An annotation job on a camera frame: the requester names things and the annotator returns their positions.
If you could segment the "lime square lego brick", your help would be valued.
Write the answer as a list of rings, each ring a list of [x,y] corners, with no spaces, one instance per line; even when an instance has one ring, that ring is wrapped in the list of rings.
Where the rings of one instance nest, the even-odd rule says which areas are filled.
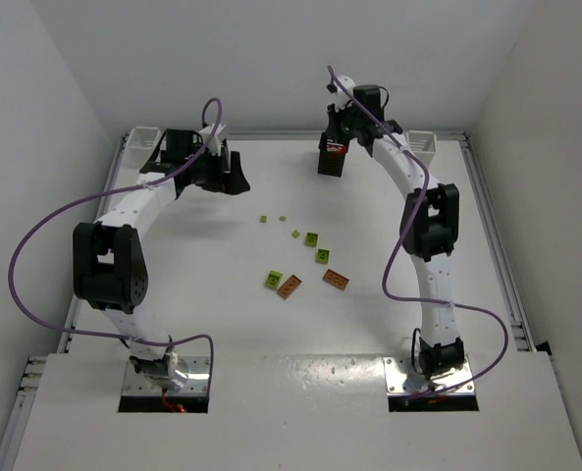
[[[304,244],[308,247],[316,247],[318,244],[318,235],[316,233],[307,233]]]

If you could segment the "lime rounded lego brick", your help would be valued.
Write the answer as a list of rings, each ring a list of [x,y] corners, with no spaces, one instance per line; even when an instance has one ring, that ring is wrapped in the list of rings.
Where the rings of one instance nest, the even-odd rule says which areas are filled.
[[[277,290],[279,288],[282,278],[283,274],[281,272],[271,270],[266,277],[264,287],[271,290]]]

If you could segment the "lime lego brick mid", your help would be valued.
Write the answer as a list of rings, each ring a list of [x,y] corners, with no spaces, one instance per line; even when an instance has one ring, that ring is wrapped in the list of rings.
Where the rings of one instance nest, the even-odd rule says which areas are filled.
[[[316,253],[316,262],[327,265],[329,263],[330,251],[327,249],[318,248]]]

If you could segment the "tan thin lego plate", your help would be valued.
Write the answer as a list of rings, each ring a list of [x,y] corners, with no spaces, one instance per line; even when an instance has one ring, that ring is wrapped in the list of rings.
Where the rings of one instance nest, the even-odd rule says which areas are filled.
[[[277,295],[282,299],[288,299],[302,284],[302,280],[296,275],[290,275],[277,289]]]

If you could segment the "brown long lego plate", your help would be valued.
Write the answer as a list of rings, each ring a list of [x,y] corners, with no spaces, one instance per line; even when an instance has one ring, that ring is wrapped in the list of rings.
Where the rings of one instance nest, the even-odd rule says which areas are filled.
[[[339,290],[345,290],[349,284],[349,278],[331,269],[326,271],[323,281]]]

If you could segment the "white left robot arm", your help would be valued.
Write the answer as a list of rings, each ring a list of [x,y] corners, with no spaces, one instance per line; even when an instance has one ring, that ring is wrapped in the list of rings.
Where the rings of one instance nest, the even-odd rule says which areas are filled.
[[[142,240],[191,185],[227,195],[250,190],[239,153],[228,147],[226,126],[163,131],[138,171],[136,189],[73,233],[75,295],[125,336],[135,372],[156,380],[174,376],[178,355],[144,301],[149,281]]]

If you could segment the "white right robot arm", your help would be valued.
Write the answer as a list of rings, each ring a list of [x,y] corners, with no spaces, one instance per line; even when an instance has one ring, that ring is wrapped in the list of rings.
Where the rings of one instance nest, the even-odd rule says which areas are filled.
[[[333,95],[324,154],[346,152],[352,140],[379,163],[404,197],[400,242],[413,262],[422,304],[417,355],[426,379],[464,363],[464,344],[454,320],[450,256],[458,238],[459,191],[437,181],[415,155],[394,120],[384,119],[381,87],[356,85],[347,77],[327,85]]]

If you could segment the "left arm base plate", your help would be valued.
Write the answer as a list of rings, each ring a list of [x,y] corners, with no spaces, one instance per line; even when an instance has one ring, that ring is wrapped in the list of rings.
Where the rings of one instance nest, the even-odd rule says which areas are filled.
[[[128,363],[122,383],[122,396],[160,396],[162,390],[169,396],[205,396],[208,393],[209,356],[180,356],[164,376],[136,373]]]

